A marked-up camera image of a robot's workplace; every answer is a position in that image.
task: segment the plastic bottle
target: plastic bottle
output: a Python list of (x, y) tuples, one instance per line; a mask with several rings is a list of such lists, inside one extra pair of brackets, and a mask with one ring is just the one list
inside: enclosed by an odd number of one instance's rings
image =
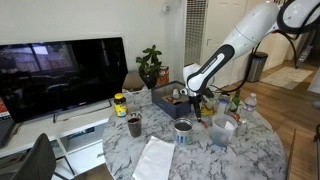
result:
[(220, 103), (218, 106), (217, 114), (224, 114), (226, 111), (226, 106), (228, 104), (228, 100), (220, 99)]
[(122, 93), (114, 95), (114, 109), (119, 117), (125, 117), (128, 114), (127, 101)]
[(220, 100), (221, 99), (225, 99), (227, 100), (227, 105), (226, 105), (226, 109), (225, 112), (228, 112), (229, 108), (230, 108), (230, 102), (231, 102), (231, 98), (230, 98), (230, 94), (228, 92), (222, 92), (219, 96), (219, 102), (218, 102), (218, 106), (220, 104)]
[(244, 105), (242, 106), (240, 113), (240, 121), (246, 123), (248, 120), (252, 119), (253, 112), (257, 106), (257, 95), (251, 93), (249, 97), (244, 100)]

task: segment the water bottle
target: water bottle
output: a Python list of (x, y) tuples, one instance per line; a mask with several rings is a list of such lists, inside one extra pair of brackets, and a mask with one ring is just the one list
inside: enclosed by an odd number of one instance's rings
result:
[(244, 105), (241, 109), (240, 121), (242, 123), (246, 123), (248, 120), (252, 119), (256, 106), (257, 95), (255, 93), (251, 93), (250, 96), (244, 100)]

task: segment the white cabinet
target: white cabinet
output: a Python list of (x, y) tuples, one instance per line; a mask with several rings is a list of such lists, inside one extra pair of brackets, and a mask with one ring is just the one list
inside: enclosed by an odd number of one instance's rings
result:
[[(92, 127), (84, 126), (79, 131), (75, 130), (69, 135), (51, 140), (51, 146), (57, 159), (56, 172), (72, 179), (74, 175), (105, 163), (102, 147), (105, 126), (106, 121), (101, 121), (93, 124)], [(27, 149), (0, 158), (0, 173), (18, 170), (26, 154)]]
[(102, 147), (105, 126), (103, 123), (58, 140), (76, 175), (105, 162)]
[(69, 163), (76, 174), (86, 172), (105, 162), (102, 142), (68, 155)]

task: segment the white paper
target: white paper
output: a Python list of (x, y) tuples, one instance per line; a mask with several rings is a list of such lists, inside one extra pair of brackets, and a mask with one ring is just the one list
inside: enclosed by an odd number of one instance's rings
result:
[(226, 125), (224, 126), (227, 130), (234, 130), (233, 124), (231, 124), (229, 121), (226, 122)]
[(136, 180), (167, 180), (174, 146), (173, 143), (167, 143), (151, 136), (132, 176)]

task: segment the lid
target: lid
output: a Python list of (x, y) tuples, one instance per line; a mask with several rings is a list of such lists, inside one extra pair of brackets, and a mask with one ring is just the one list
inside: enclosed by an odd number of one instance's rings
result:
[(226, 100), (226, 99), (220, 99), (220, 103), (222, 103), (222, 104), (228, 104), (228, 100)]
[(264, 53), (264, 52), (260, 52), (260, 51), (257, 51), (255, 54), (254, 54), (254, 57), (257, 57), (257, 58), (267, 58), (268, 57), (268, 54), (267, 53)]
[(117, 93), (116, 95), (114, 95), (114, 98), (122, 99), (123, 98), (123, 94), (122, 93)]
[(162, 70), (168, 70), (169, 67), (168, 67), (168, 66), (160, 66), (160, 69), (162, 69)]
[(240, 115), (238, 113), (234, 113), (232, 116), (236, 121), (240, 120)]
[(251, 97), (257, 97), (257, 95), (255, 93), (251, 93), (250, 96)]

